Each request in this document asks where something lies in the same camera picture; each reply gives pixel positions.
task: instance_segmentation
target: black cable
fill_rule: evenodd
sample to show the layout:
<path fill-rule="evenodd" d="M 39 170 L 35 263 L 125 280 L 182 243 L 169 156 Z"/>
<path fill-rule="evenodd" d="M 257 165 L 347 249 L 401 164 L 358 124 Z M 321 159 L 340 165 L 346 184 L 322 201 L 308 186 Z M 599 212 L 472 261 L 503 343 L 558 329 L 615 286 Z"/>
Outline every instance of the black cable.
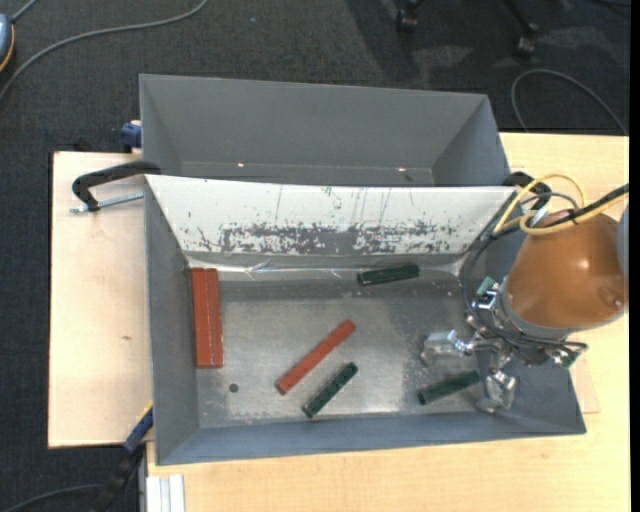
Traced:
<path fill-rule="evenodd" d="M 573 197 L 571 197 L 568 194 L 562 194 L 561 192 L 542 192 L 540 194 L 536 194 L 533 197 L 530 197 L 529 199 L 522 201 L 520 204 L 524 206 L 525 204 L 532 203 L 533 201 L 544 199 L 546 197 L 560 197 L 562 199 L 566 199 L 567 201 L 569 201 L 574 208 L 579 208 L 578 202 Z"/>
<path fill-rule="evenodd" d="M 115 499 L 122 493 L 134 477 L 144 457 L 144 444 L 138 444 L 132 453 L 125 453 L 120 459 L 109 482 L 89 507 L 89 512 L 107 512 Z"/>
<path fill-rule="evenodd" d="M 566 217 L 562 217 L 561 219 L 550 222 L 549 224 L 546 224 L 544 227 L 550 228 L 552 226 L 558 226 L 560 224 L 565 224 L 567 222 L 573 222 L 575 219 L 578 219 L 583 215 L 589 212 L 592 212 L 596 208 L 600 208 L 602 205 L 607 204 L 613 201 L 614 199 L 617 199 L 618 197 L 628 193 L 629 193 L 629 184 L 627 183 L 626 185 L 622 185 L 621 187 L 618 187 L 617 189 L 612 190 L 608 194 L 602 196 L 597 201 L 594 201 L 593 203 L 588 204 L 583 208 L 578 208 L 576 210 L 569 210 L 568 215 Z"/>
<path fill-rule="evenodd" d="M 31 498 L 29 500 L 23 501 L 21 503 L 18 503 L 17 505 L 14 505 L 5 510 L 2 510 L 1 512 L 16 512 L 17 510 L 22 510 L 28 507 L 29 505 L 33 505 L 34 503 L 38 503 L 40 501 L 54 498 L 56 496 L 62 496 L 64 494 L 73 494 L 76 492 L 95 491 L 95 490 L 104 489 L 104 488 L 105 488 L 104 485 L 99 485 L 99 484 L 77 485 L 75 487 L 65 487 L 64 489 L 58 489 L 56 491 L 47 492 L 39 496 L 36 496 L 34 498 Z"/>
<path fill-rule="evenodd" d="M 513 81 L 513 84 L 511 84 L 511 106 L 513 107 L 513 110 L 514 110 L 514 112 L 516 114 L 516 117 L 518 118 L 518 122 L 520 123 L 520 126 L 522 127 L 522 129 L 525 132 L 528 132 L 529 128 L 527 128 L 527 126 L 524 124 L 524 121 L 522 120 L 522 116 L 520 115 L 520 109 L 518 108 L 518 103 L 516 101 L 516 90 L 518 88 L 518 84 L 520 83 L 520 81 L 523 78 L 525 78 L 526 76 L 529 76 L 529 75 L 550 75 L 550 76 L 554 76 L 556 78 L 561 78 L 562 80 L 566 80 L 567 82 L 575 85 L 576 87 L 580 88 L 582 91 L 587 93 L 589 96 L 591 96 L 607 112 L 607 114 L 609 114 L 611 119 L 613 119 L 613 121 L 618 125 L 618 128 L 620 128 L 620 131 L 622 131 L 623 135 L 625 135 L 625 136 L 629 135 L 627 133 L 626 128 L 624 127 L 624 125 L 620 121 L 620 119 L 618 119 L 618 117 L 607 106 L 607 104 L 604 101 L 602 101 L 600 99 L 600 97 L 595 92 L 593 92 L 591 89 L 589 89 L 586 85 L 578 82 L 575 78 L 571 78 L 569 75 L 565 75 L 564 73 L 560 73 L 558 71 L 551 71 L 550 69 L 542 69 L 542 68 L 540 68 L 540 69 L 530 69 L 529 71 L 525 71 L 524 73 L 521 73 Z"/>
<path fill-rule="evenodd" d="M 591 0 L 591 1 L 597 4 L 610 5 L 612 7 L 624 7 L 628 9 L 631 8 L 631 1 L 629 2 L 616 2 L 615 0 Z"/>
<path fill-rule="evenodd" d="M 168 18 L 166 20 L 151 21 L 149 23 L 140 23 L 140 24 L 137 24 L 137 25 L 125 25 L 123 27 L 113 27 L 113 28 L 105 28 L 105 29 L 101 29 L 101 30 L 94 30 L 92 32 L 85 32 L 84 34 L 80 34 L 80 35 L 77 35 L 77 36 L 69 37 L 68 39 L 64 39 L 63 41 L 59 41 L 59 42 L 57 42 L 55 44 L 52 44 L 48 48 L 45 48 L 44 50 L 36 53 L 33 57 L 31 57 L 29 60 L 27 60 L 22 66 L 20 66 L 18 68 L 18 70 L 11 76 L 11 78 L 9 78 L 9 81 L 5 84 L 5 86 L 2 88 L 2 90 L 0 90 L 0 103 L 2 103 L 2 100 L 6 96 L 7 92 L 9 91 L 9 88 L 18 79 L 18 77 L 20 75 L 22 75 L 22 73 L 24 73 L 27 70 L 27 68 L 29 68 L 31 65 L 35 64 L 42 57 L 45 57 L 46 55 L 49 55 L 51 52 L 54 52 L 55 50 L 58 50 L 58 49 L 62 48 L 63 46 L 67 46 L 67 45 L 69 45 L 71 43 L 75 43 L 77 41 L 82 41 L 84 39 L 103 36 L 103 35 L 106 35 L 106 34 L 115 34 L 115 33 L 119 33 L 119 32 L 131 32 L 131 31 L 134 31 L 134 30 L 144 30 L 144 29 L 147 29 L 147 28 L 154 28 L 154 27 L 163 27 L 163 26 L 169 25 L 171 23 L 176 23 L 178 21 L 185 20 L 185 19 L 193 16 L 194 14 L 197 14 L 198 12 L 200 12 L 204 8 L 205 5 L 207 5 L 208 2 L 209 2 L 209 0 L 202 0 L 196 7 L 194 7 L 190 11 L 188 11 L 188 12 L 186 12 L 184 14 L 180 14 L 178 16 L 174 16 L 173 18 Z"/>
<path fill-rule="evenodd" d="M 20 16 L 31 9 L 33 7 L 33 4 L 35 4 L 37 1 L 38 0 L 31 0 L 23 5 L 20 10 L 11 17 L 11 23 L 15 23 L 16 21 L 18 21 L 18 18 L 20 18 Z"/>

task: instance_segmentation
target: dark carpet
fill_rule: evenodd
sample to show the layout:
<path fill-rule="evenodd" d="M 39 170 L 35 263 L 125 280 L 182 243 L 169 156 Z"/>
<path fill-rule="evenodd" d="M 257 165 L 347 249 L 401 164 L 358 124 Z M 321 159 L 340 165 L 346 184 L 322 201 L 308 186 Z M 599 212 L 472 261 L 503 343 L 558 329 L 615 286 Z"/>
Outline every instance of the dark carpet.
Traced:
<path fill-rule="evenodd" d="M 196 0 L 40 0 L 17 23 L 17 67 L 55 41 L 171 17 Z M 47 450 L 49 154 L 121 151 L 138 118 L 139 73 L 486 93 L 501 130 L 520 130 L 513 80 L 547 68 L 592 88 L 629 127 L 630 8 L 594 0 L 520 2 L 541 27 L 530 61 L 512 56 L 519 30 L 498 0 L 429 0 L 414 35 L 394 29 L 393 0 L 211 0 L 164 28 L 63 48 L 20 77 L 0 103 L 0 510 L 60 487 L 104 483 L 113 447 Z M 22 0 L 0 1 L 15 13 Z M 549 76 L 519 88 L 533 131 L 618 134 L 587 94 Z M 33 510 L 82 510 L 93 494 Z M 114 510 L 135 510 L 135 493 Z"/>

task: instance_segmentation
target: wire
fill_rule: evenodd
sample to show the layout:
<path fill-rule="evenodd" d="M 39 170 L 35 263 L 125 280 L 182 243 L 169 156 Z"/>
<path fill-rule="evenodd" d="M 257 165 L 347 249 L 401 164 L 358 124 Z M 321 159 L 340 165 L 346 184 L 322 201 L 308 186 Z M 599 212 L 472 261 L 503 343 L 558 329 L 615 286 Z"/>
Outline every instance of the wire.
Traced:
<path fill-rule="evenodd" d="M 518 84 L 520 83 L 520 81 L 529 75 L 550 75 L 550 76 L 555 76 L 557 78 L 561 78 L 562 80 L 566 80 L 567 82 L 572 83 L 573 85 L 575 85 L 576 87 L 578 87 L 579 89 L 587 93 L 589 96 L 591 96 L 607 112 L 607 114 L 609 114 L 611 119 L 613 119 L 616 125 L 618 125 L 618 128 L 620 128 L 620 131 L 623 133 L 623 135 L 625 136 L 629 135 L 629 133 L 627 132 L 626 128 L 624 127 L 620 119 L 618 119 L 618 117 L 613 113 L 613 111 L 607 106 L 607 104 L 604 101 L 600 99 L 600 97 L 595 92 L 589 89 L 586 85 L 578 82 L 575 78 L 571 78 L 569 75 L 565 75 L 564 73 L 559 73 L 558 71 L 552 71 L 550 69 L 544 69 L 544 68 L 530 69 L 529 71 L 525 71 L 513 81 L 513 84 L 511 84 L 511 106 L 513 107 L 516 117 L 518 118 L 518 122 L 520 123 L 520 126 L 525 132 L 528 132 L 529 128 L 527 128 L 527 126 L 524 124 L 524 121 L 522 120 L 522 116 L 520 115 L 520 109 L 518 108 L 518 103 L 516 101 L 516 89 L 518 88 Z"/>
<path fill-rule="evenodd" d="M 579 208 L 577 201 L 568 194 L 562 194 L 561 192 L 541 192 L 540 194 L 536 194 L 534 197 L 530 197 L 529 199 L 525 199 L 520 203 L 522 206 L 532 203 L 533 201 L 537 201 L 538 199 L 544 199 L 548 197 L 559 197 L 561 199 L 565 199 L 571 203 L 574 208 Z"/>
<path fill-rule="evenodd" d="M 616 2 L 615 0 L 591 0 L 597 4 L 608 5 L 613 7 L 631 8 L 631 0 L 628 2 Z"/>
<path fill-rule="evenodd" d="M 565 174 L 545 174 L 544 176 L 541 176 L 540 178 L 536 178 L 533 181 L 531 181 L 531 183 L 529 183 L 528 185 L 522 187 L 522 190 L 520 192 L 518 192 L 516 197 L 513 198 L 513 200 L 511 201 L 511 203 L 507 207 L 507 209 L 502 214 L 502 217 L 500 217 L 500 220 L 498 220 L 498 223 L 496 224 L 496 227 L 494 228 L 493 232 L 494 233 L 498 233 L 500 230 L 502 230 L 502 228 L 504 228 L 505 222 L 509 218 L 509 215 L 511 215 L 511 212 L 513 211 L 513 209 L 520 203 L 521 199 L 527 194 L 527 192 L 529 192 L 529 190 L 531 190 L 533 187 L 535 187 L 541 181 L 548 180 L 548 179 L 551 179 L 551 178 L 561 178 L 561 179 L 564 179 L 564 180 L 567 180 L 567 181 L 570 181 L 571 183 L 573 183 L 576 186 L 576 188 L 578 189 L 578 191 L 580 192 L 580 198 L 582 200 L 582 205 L 583 206 L 585 205 L 585 203 L 587 202 L 587 194 L 585 193 L 584 188 L 582 188 L 582 185 L 580 185 L 580 183 L 578 183 L 578 181 L 576 181 L 571 176 L 567 176 Z"/>
<path fill-rule="evenodd" d="M 200 12 L 204 8 L 205 5 L 207 5 L 208 2 L 209 2 L 209 0 L 202 0 L 196 7 L 194 7 L 190 11 L 188 11 L 188 12 L 186 12 L 184 14 L 180 14 L 178 16 L 174 16 L 173 18 L 168 18 L 168 19 L 159 20 L 159 21 L 151 21 L 151 22 L 148 22 L 148 23 L 140 23 L 140 24 L 137 24 L 137 25 L 125 25 L 125 26 L 122 26 L 122 27 L 112 27 L 112 28 L 105 28 L 105 29 L 101 29 L 101 30 L 94 30 L 92 32 L 85 32 L 84 34 L 80 34 L 80 35 L 77 35 L 77 36 L 69 37 L 68 39 L 64 39 L 63 41 L 59 41 L 59 42 L 57 42 L 55 44 L 52 44 L 48 48 L 45 48 L 44 50 L 36 53 L 33 57 L 31 57 L 22 66 L 20 66 L 18 68 L 18 70 L 11 76 L 9 81 L 5 84 L 5 86 L 0 91 L 0 103 L 2 103 L 2 100 L 6 96 L 7 91 L 9 91 L 9 88 L 14 84 L 14 82 L 18 79 L 18 77 L 20 75 L 22 75 L 22 73 L 24 73 L 30 66 L 32 66 L 37 61 L 39 61 L 42 57 L 45 57 L 46 55 L 49 55 L 50 53 L 54 52 L 55 50 L 58 50 L 58 49 L 62 48 L 63 46 L 67 46 L 67 45 L 69 45 L 71 43 L 75 43 L 77 41 L 82 41 L 82 40 L 85 40 L 85 39 L 90 39 L 90 38 L 93 38 L 93 37 L 103 36 L 103 35 L 107 35 L 107 34 L 115 34 L 115 33 L 120 33 L 120 32 L 131 32 L 131 31 L 134 31 L 134 30 L 145 30 L 145 29 L 148 29 L 148 28 L 155 28 L 155 27 L 162 27 L 162 26 L 165 26 L 165 25 L 170 25 L 172 23 L 176 23 L 178 21 L 185 20 L 185 19 L 190 18 L 191 16 L 197 14 L 198 12 Z"/>
<path fill-rule="evenodd" d="M 11 23 L 15 23 L 16 21 L 18 21 L 18 18 L 29 9 L 31 9 L 33 7 L 33 4 L 35 4 L 37 1 L 38 0 L 31 0 L 30 2 L 27 2 L 25 5 L 23 5 L 22 8 L 11 17 Z"/>
<path fill-rule="evenodd" d="M 22 510 L 28 507 L 29 505 L 33 505 L 34 503 L 38 503 L 40 501 L 44 501 L 49 498 L 54 498 L 56 496 L 61 496 L 64 494 L 73 494 L 76 492 L 95 491 L 98 489 L 104 489 L 104 487 L 105 487 L 104 485 L 99 485 L 99 484 L 66 487 L 64 489 L 58 489 L 57 491 L 51 491 L 51 492 L 41 494 L 40 496 L 36 496 L 35 498 L 31 498 L 29 500 L 23 501 L 22 503 L 18 503 L 17 505 L 14 505 L 13 507 L 9 507 L 1 512 L 16 512 L 17 510 Z"/>
<path fill-rule="evenodd" d="M 608 210 L 614 204 L 622 201 L 628 194 L 629 184 L 627 183 L 584 208 L 569 211 L 569 215 L 567 217 L 558 219 L 552 224 L 540 228 L 529 227 L 527 222 L 529 221 L 529 218 L 531 218 L 531 214 L 523 215 L 519 218 L 520 229 L 530 235 L 547 235 L 557 233 L 563 229 L 599 215 L 603 211 Z"/>

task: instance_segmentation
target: metal clamp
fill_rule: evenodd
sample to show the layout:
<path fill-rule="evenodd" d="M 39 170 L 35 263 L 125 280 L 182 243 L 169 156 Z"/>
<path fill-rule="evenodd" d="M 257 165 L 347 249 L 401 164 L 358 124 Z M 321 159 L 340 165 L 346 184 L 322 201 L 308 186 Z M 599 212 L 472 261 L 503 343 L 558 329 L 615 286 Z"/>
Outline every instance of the metal clamp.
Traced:
<path fill-rule="evenodd" d="M 105 183 L 112 181 L 122 180 L 124 178 L 130 178 L 137 176 L 138 174 L 162 174 L 160 167 L 152 162 L 144 160 L 137 160 L 122 165 L 116 165 L 115 167 L 109 167 L 108 169 L 102 169 L 100 171 L 91 172 L 89 174 L 83 174 L 78 176 L 71 190 L 80 199 L 85 206 L 73 208 L 72 212 L 90 211 L 97 212 L 100 208 L 105 206 L 112 206 L 114 204 L 132 201 L 142 197 L 142 195 L 129 194 L 119 198 L 107 199 L 99 202 L 93 194 L 89 191 L 89 187 L 97 187 Z"/>
<path fill-rule="evenodd" d="M 502 370 L 491 373 L 485 378 L 487 396 L 476 403 L 476 407 L 488 413 L 498 409 L 511 409 L 516 398 L 516 379 Z"/>
<path fill-rule="evenodd" d="M 435 332 L 429 334 L 424 341 L 424 349 L 420 354 L 420 358 L 426 366 L 432 366 L 438 357 L 457 356 L 462 357 L 465 353 L 464 349 L 460 349 L 462 342 L 458 338 L 455 329 L 450 331 Z"/>

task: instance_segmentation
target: orange stick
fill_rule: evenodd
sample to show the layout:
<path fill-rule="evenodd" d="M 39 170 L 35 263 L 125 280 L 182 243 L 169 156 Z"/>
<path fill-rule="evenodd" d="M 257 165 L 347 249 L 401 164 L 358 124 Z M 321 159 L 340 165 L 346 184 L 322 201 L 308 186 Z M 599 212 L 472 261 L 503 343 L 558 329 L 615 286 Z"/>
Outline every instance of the orange stick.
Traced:
<path fill-rule="evenodd" d="M 351 320 L 342 322 L 329 336 L 320 342 L 304 359 L 295 365 L 289 372 L 276 382 L 276 388 L 283 395 L 287 394 L 293 386 L 300 382 L 305 375 L 313 370 L 329 352 L 346 340 L 356 326 Z"/>
<path fill-rule="evenodd" d="M 192 268 L 191 292 L 196 368 L 221 368 L 224 353 L 218 271 L 215 268 Z"/>

